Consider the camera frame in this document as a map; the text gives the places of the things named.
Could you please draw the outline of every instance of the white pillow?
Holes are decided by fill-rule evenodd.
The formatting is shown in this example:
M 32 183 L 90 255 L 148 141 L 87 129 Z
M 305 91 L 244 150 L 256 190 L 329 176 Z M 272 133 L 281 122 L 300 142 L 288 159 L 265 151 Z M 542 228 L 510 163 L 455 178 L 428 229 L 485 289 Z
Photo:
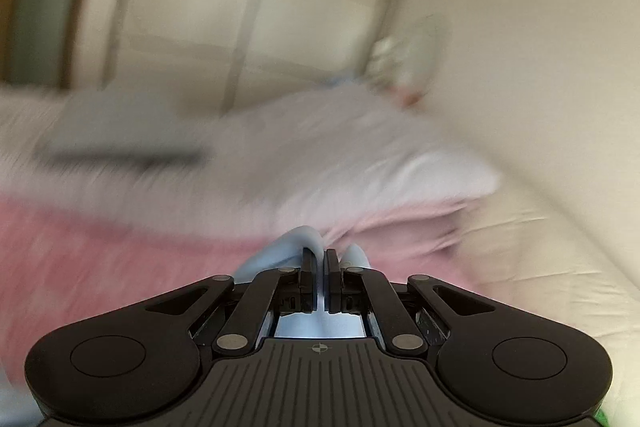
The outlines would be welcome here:
M 33 146 L 61 108 L 0 97 L 0 192 L 158 232 L 326 230 L 408 205 L 479 198 L 498 184 L 492 167 L 445 140 L 430 120 L 358 85 L 299 92 L 202 122 L 214 155 L 192 168 L 42 165 Z

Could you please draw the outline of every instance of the beige fabric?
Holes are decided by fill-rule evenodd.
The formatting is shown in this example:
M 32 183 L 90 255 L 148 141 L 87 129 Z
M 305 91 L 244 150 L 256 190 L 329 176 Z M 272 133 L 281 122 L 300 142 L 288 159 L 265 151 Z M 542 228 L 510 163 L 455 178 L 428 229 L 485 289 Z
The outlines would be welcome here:
M 584 233 L 514 178 L 465 216 L 458 251 L 488 297 L 585 331 L 611 357 L 612 427 L 640 425 L 640 291 Z

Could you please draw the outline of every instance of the crosshair logo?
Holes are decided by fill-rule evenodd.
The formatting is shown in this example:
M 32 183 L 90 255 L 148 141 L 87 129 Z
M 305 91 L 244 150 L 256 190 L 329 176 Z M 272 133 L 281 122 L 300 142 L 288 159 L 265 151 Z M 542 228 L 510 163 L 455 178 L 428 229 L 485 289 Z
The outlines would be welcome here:
M 324 353 L 327 349 L 331 349 L 331 347 L 327 346 L 326 344 L 318 343 L 311 346 L 311 349 L 313 349 L 316 353 Z

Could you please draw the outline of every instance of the pink blanket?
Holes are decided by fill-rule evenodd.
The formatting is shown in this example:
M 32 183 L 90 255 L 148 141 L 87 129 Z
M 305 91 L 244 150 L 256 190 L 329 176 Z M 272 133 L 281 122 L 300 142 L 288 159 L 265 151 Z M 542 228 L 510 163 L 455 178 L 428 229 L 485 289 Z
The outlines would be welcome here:
M 0 197 L 0 363 L 20 384 L 28 350 L 47 332 L 233 273 L 272 239 L 161 236 Z M 351 230 L 335 247 L 358 243 L 390 280 L 429 273 L 470 288 L 447 255 L 456 240 L 454 221 L 444 216 Z

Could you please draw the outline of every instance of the gray laptop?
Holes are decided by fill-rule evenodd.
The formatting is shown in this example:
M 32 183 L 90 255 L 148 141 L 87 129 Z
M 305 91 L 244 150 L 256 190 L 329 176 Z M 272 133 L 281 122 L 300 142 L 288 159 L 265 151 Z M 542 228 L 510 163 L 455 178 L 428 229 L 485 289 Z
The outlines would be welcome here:
M 71 95 L 39 144 L 48 160 L 198 162 L 209 155 L 193 122 L 156 92 L 108 89 Z

